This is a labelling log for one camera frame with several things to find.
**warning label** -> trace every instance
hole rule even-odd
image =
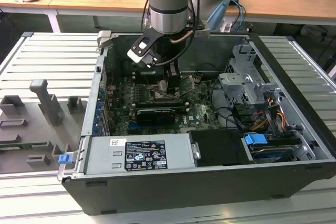
[[[126,142],[125,170],[167,169],[164,141]]]

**silver cylinder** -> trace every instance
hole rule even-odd
[[[176,34],[186,27],[188,10],[176,14],[157,13],[151,9],[151,25],[162,34]]]

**yellow wire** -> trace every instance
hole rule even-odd
[[[257,129],[263,127],[263,126],[264,126],[265,124],[267,124],[267,123],[268,123],[268,120],[265,119],[265,120],[263,120],[261,123],[259,123],[257,126],[255,126],[252,130],[255,131],[255,130],[257,130]]]

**aluminum profile table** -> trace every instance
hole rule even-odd
[[[81,93],[83,99],[87,98],[93,66],[98,55],[96,36],[97,34],[34,33],[31,37],[21,38],[1,64],[0,94],[17,90],[20,96],[23,94],[25,102],[36,101],[36,98],[27,95],[26,91],[28,82],[38,77],[48,79],[49,88],[53,89],[60,99],[62,94],[68,92],[76,95]],[[262,40],[275,53],[306,98],[312,99],[309,100],[312,105],[315,105],[315,102],[319,102],[316,106],[332,104],[335,94],[330,89],[334,89],[333,84],[324,79],[326,74],[310,62],[310,57],[297,47],[295,42],[290,42],[284,37],[262,37]],[[319,88],[324,90],[325,94],[305,90],[308,87],[314,90],[319,86],[327,86]],[[336,177],[314,182],[288,199],[87,216],[57,180],[56,174],[57,171],[0,175],[0,221],[23,224],[336,222]]]
[[[336,83],[295,42],[286,37],[262,37],[268,49],[336,136]],[[266,66],[261,67],[274,81]]]

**gray metal panel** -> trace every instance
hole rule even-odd
[[[87,175],[106,173],[128,173],[125,166],[125,142],[118,146],[110,146],[111,139],[123,139],[125,142],[164,141],[168,169],[194,168],[194,158],[190,149],[189,134],[138,135],[94,137],[91,142]],[[111,168],[113,163],[120,163],[121,168]]]
[[[278,54],[274,55],[327,127],[334,132],[336,126],[330,123],[336,122],[336,86],[333,81],[323,75],[323,70],[313,64],[313,60],[297,44],[292,44],[287,39],[280,41],[279,38],[261,37],[261,40],[272,53],[282,50],[280,47],[290,52],[288,54],[282,52],[281,57],[277,57]],[[269,80],[274,82],[266,66],[263,65],[261,68]]]
[[[66,101],[70,95],[88,99],[99,56],[96,44],[95,34],[34,33],[20,40],[17,45],[21,47],[0,76],[0,99],[19,94],[23,102],[38,101],[29,90],[34,79],[48,80],[48,92],[58,101]]]

